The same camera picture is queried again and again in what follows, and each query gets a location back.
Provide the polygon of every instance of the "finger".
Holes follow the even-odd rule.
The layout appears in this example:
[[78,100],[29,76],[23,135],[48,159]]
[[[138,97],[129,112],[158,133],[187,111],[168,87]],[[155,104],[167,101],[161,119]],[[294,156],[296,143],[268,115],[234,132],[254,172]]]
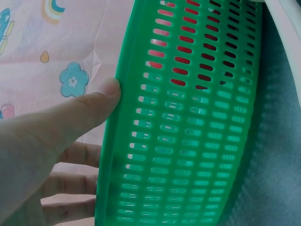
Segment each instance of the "finger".
[[119,82],[107,79],[97,93],[13,118],[10,128],[15,125],[15,131],[21,129],[22,139],[30,141],[35,149],[54,151],[58,158],[78,137],[102,124],[115,109],[119,98]]
[[65,149],[58,161],[98,168],[101,148],[99,145],[75,142]]
[[43,205],[46,226],[94,217],[95,199]]
[[51,173],[41,188],[42,198],[55,194],[96,194],[97,175]]

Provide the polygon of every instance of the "light pink background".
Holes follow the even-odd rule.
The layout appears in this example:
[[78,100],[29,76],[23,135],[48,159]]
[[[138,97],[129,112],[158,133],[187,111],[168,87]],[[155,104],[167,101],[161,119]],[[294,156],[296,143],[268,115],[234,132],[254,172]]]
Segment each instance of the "light pink background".
[[[87,93],[106,77],[115,75],[128,18],[134,0],[57,0],[65,8],[62,20],[52,25],[40,16],[40,0],[0,0],[0,11],[11,8],[15,21],[0,56],[0,106],[15,106],[15,115],[35,112],[64,102],[59,74],[76,61],[89,74]],[[50,61],[40,55],[47,51]],[[79,141],[101,144],[104,125]],[[59,163],[56,171],[95,174],[98,169]],[[88,195],[56,195],[42,202],[73,202]],[[94,219],[61,224],[93,226]]]

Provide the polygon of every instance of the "rainbow print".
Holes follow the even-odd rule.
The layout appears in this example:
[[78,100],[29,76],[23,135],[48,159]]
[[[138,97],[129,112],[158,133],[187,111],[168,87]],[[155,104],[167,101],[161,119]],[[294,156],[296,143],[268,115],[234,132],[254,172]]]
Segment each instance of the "rainbow print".
[[42,16],[47,22],[58,24],[64,11],[65,8],[57,6],[56,0],[42,0]]

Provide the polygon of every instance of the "cartoon print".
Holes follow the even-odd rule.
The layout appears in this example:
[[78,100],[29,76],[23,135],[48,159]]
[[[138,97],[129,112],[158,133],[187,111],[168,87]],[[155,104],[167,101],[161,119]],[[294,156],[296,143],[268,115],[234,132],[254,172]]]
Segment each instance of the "cartoon print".
[[62,83],[61,93],[64,97],[77,97],[85,93],[89,76],[86,71],[81,70],[78,63],[72,62],[66,70],[61,72],[60,81]]
[[10,9],[6,8],[0,12],[0,55],[5,50],[8,43],[8,36],[14,28],[14,21],[10,20]]
[[65,8],[57,6],[56,0],[42,0],[42,16],[47,22],[58,24],[64,11]]
[[40,57],[40,61],[42,63],[48,63],[49,62],[49,54],[47,51],[44,51]]
[[3,104],[0,112],[0,119],[9,119],[15,116],[15,107],[12,104]]

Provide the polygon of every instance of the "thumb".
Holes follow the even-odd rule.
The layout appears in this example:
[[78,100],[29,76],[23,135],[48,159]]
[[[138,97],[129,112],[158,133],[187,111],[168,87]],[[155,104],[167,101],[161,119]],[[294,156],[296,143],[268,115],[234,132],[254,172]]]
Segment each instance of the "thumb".
[[98,92],[71,99],[42,112],[23,115],[10,121],[25,136],[34,137],[35,148],[51,149],[60,154],[78,137],[102,124],[120,99],[120,84],[106,79]]

